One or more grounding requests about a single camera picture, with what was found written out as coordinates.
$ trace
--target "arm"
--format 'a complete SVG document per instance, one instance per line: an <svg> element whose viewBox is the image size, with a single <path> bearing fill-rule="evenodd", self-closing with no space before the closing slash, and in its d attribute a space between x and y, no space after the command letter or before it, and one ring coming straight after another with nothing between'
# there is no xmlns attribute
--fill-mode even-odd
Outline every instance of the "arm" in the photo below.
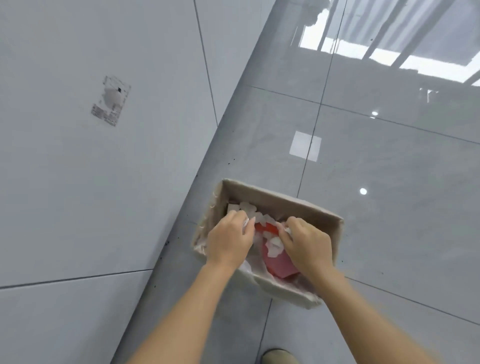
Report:
<svg viewBox="0 0 480 364"><path fill-rule="evenodd" d="M242 234L247 215L230 211L207 240L207 263L195 282L135 352L128 364L200 362L223 289L253 242L255 219Z"/></svg>
<svg viewBox="0 0 480 364"><path fill-rule="evenodd" d="M406 333L388 322L332 263L330 237L300 218L289 218L293 241L278 224L293 264L314 285L358 364L435 364Z"/></svg>

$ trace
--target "right hand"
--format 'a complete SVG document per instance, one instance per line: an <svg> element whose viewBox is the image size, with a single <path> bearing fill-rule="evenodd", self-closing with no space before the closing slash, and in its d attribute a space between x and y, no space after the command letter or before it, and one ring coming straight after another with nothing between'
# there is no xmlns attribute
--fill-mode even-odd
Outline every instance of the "right hand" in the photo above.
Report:
<svg viewBox="0 0 480 364"><path fill-rule="evenodd" d="M301 218L289 217L287 226L293 241L283 225L277 223L278 235L293 264L310 281L324 278L335 270L332 260L330 236Z"/></svg>

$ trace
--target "label sticker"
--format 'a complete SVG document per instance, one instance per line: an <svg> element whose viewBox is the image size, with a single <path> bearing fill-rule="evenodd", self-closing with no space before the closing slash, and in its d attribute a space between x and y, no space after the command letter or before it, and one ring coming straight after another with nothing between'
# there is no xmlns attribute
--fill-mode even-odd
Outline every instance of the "label sticker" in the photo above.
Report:
<svg viewBox="0 0 480 364"><path fill-rule="evenodd" d="M105 120L110 125L117 125L130 88L130 85L124 84L115 76L105 76L103 94L93 104L92 115Z"/></svg>

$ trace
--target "forearm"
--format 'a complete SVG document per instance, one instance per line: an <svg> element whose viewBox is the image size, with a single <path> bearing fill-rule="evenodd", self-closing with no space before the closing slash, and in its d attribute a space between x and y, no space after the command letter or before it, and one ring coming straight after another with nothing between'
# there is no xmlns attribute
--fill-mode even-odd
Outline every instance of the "forearm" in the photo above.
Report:
<svg viewBox="0 0 480 364"><path fill-rule="evenodd" d="M141 345L129 364L198 363L216 306L232 273L205 265L190 289Z"/></svg>
<svg viewBox="0 0 480 364"><path fill-rule="evenodd" d="M358 364L435 363L422 347L368 304L335 268L317 275L314 285Z"/></svg>

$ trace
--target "cardboard box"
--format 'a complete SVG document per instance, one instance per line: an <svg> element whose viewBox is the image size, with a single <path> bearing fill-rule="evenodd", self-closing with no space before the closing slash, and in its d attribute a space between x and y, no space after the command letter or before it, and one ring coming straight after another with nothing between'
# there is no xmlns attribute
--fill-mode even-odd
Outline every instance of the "cardboard box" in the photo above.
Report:
<svg viewBox="0 0 480 364"><path fill-rule="evenodd" d="M257 211L269 214L277 221L285 221L290 216L296 216L326 232L332 241L335 264L344 224L340 216L307 201L229 179L224 179L216 186L208 209L193 237L193 249L204 260L209 231L225 216L229 203L238 204L242 201L257 206ZM274 298L305 308L313 308L322 303L313 286L303 275L300 274L295 279L279 279L272 276L266 270L261 246L252 246L246 263L242 264L239 271L242 276L259 285Z"/></svg>

